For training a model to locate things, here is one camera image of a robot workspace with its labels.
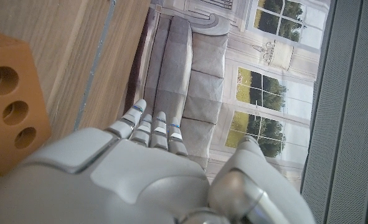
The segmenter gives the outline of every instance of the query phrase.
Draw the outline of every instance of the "sofa cushion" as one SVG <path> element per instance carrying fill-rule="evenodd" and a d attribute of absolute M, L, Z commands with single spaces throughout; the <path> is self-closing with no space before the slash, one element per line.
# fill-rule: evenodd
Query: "sofa cushion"
<path fill-rule="evenodd" d="M 170 22 L 168 18 L 161 17 L 154 38 L 144 91 L 144 100 L 147 102 L 145 113 L 148 114 L 153 114 L 156 89 L 158 86 L 164 49 L 166 48 L 167 37 L 169 35 Z"/>
<path fill-rule="evenodd" d="M 183 116 L 217 124 L 223 89 L 223 78 L 192 71 Z"/>
<path fill-rule="evenodd" d="M 206 160 L 209 158 L 209 148 L 214 127 L 214 124 L 208 122 L 182 118 L 180 129 L 182 141 L 188 151 L 188 155 L 202 157 Z"/>
<path fill-rule="evenodd" d="M 156 107 L 153 114 L 163 111 L 166 114 L 167 125 L 171 124 L 173 117 L 176 117 L 178 123 L 180 123 L 185 100 L 186 95 L 184 94 L 175 93 L 173 91 L 158 90 L 158 98 L 156 100 Z"/>
<path fill-rule="evenodd" d="M 189 22 L 173 17 L 156 95 L 155 112 L 164 111 L 167 122 L 176 117 L 179 122 L 184 111 L 192 64 L 192 32 Z"/>
<path fill-rule="evenodd" d="M 228 35 L 209 36 L 193 33 L 192 70 L 223 78 L 227 41 Z"/>

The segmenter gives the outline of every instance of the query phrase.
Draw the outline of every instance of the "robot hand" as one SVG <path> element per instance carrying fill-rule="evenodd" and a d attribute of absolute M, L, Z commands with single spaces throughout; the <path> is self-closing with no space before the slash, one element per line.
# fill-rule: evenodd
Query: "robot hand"
<path fill-rule="evenodd" d="M 177 119 L 167 130 L 163 112 L 141 120 L 145 107 L 139 100 L 104 131 L 76 131 L 0 177 L 0 223 L 314 223 L 256 140 L 244 137 L 210 187 Z"/>

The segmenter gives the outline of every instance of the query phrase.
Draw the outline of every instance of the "wooden surface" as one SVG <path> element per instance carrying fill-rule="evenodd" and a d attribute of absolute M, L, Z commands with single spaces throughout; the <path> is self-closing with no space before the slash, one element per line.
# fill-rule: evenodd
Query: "wooden surface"
<path fill-rule="evenodd" d="M 108 0 L 0 0 L 0 32 L 29 43 L 47 105 L 52 137 L 116 119 L 150 0 L 117 0 L 100 60 L 83 102 Z M 78 109 L 85 103 L 81 119 Z"/>
<path fill-rule="evenodd" d="M 80 128 L 105 128 L 116 120 L 149 4 L 117 1 Z"/>

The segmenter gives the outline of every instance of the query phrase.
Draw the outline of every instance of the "window pane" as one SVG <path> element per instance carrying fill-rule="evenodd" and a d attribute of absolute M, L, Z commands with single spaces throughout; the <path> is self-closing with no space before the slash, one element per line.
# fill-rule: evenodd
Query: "window pane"
<path fill-rule="evenodd" d="M 297 116 L 304 119 L 311 119 L 312 104 L 295 100 L 291 98 L 285 98 L 284 113 Z"/>
<path fill-rule="evenodd" d="M 258 140 L 258 144 L 260 145 L 260 149 L 263 152 L 264 156 L 268 156 L 271 158 L 280 157 L 281 154 L 280 141 L 260 138 Z"/>
<path fill-rule="evenodd" d="M 303 146 L 296 146 L 290 143 L 283 143 L 281 159 L 284 161 L 297 162 L 304 164 L 306 162 L 308 148 Z"/>
<path fill-rule="evenodd" d="M 276 78 L 263 76 L 263 90 L 277 95 L 283 95 L 286 92 L 286 87 L 280 85 Z"/>
<path fill-rule="evenodd" d="M 236 100 L 245 102 L 245 103 L 250 103 L 249 91 L 250 91 L 250 87 L 238 84 L 237 89 L 236 89 Z"/>
<path fill-rule="evenodd" d="M 261 117 L 235 111 L 230 129 L 258 135 Z"/>
<path fill-rule="evenodd" d="M 247 133 L 258 136 L 260 130 L 261 117 L 249 114 L 249 120 L 247 124 Z"/>
<path fill-rule="evenodd" d="M 229 130 L 228 138 L 225 142 L 225 146 L 227 147 L 238 147 L 238 142 L 244 137 L 244 133 L 240 133 L 238 131 Z"/>
<path fill-rule="evenodd" d="M 321 45 L 321 40 L 321 30 L 309 26 L 304 27 L 300 43 L 319 49 L 319 46 Z"/>
<path fill-rule="evenodd" d="M 278 29 L 279 17 L 263 12 L 259 9 L 256 11 L 256 17 L 254 19 L 254 28 L 260 29 L 264 32 L 276 34 Z"/>
<path fill-rule="evenodd" d="M 252 85 L 251 87 L 262 89 L 261 86 L 261 74 L 257 72 L 251 72 L 252 73 Z"/>
<path fill-rule="evenodd" d="M 285 99 L 283 96 L 263 92 L 263 107 L 276 111 L 283 111 Z"/>
<path fill-rule="evenodd" d="M 325 13 L 308 7 L 305 22 L 309 25 L 323 29 L 323 24 L 325 23 Z"/>
<path fill-rule="evenodd" d="M 309 144 L 309 128 L 286 123 L 283 140 L 288 143 L 307 147 Z"/>
<path fill-rule="evenodd" d="M 285 8 L 283 10 L 283 15 L 296 19 L 298 21 L 303 21 L 304 14 L 306 12 L 306 7 L 297 2 L 285 1 Z"/>
<path fill-rule="evenodd" d="M 235 111 L 234 118 L 232 119 L 231 127 L 230 129 L 241 131 L 243 133 L 247 130 L 247 124 L 249 120 L 249 114 Z"/>
<path fill-rule="evenodd" d="M 300 40 L 301 24 L 282 18 L 279 36 L 298 42 Z"/>
<path fill-rule="evenodd" d="M 280 14 L 282 10 L 282 0 L 259 0 L 258 6 Z"/>
<path fill-rule="evenodd" d="M 251 71 L 247 70 L 246 68 L 238 68 L 238 83 L 245 86 L 250 86 L 252 82 L 250 72 Z"/>
<path fill-rule="evenodd" d="M 261 122 L 260 136 L 281 141 L 283 135 L 283 122 L 263 118 Z"/>
<path fill-rule="evenodd" d="M 236 100 L 262 106 L 262 91 L 238 84 Z"/>
<path fill-rule="evenodd" d="M 252 72 L 250 70 L 247 70 L 246 68 L 238 68 L 237 82 L 245 86 L 262 89 L 261 74 L 257 72 Z"/>

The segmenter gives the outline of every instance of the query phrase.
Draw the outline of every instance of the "wooden block with holes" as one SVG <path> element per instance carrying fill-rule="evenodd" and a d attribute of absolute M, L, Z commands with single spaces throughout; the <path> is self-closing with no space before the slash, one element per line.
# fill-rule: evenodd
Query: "wooden block with holes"
<path fill-rule="evenodd" d="M 29 45 L 0 34 L 0 175 L 51 135 Z"/>

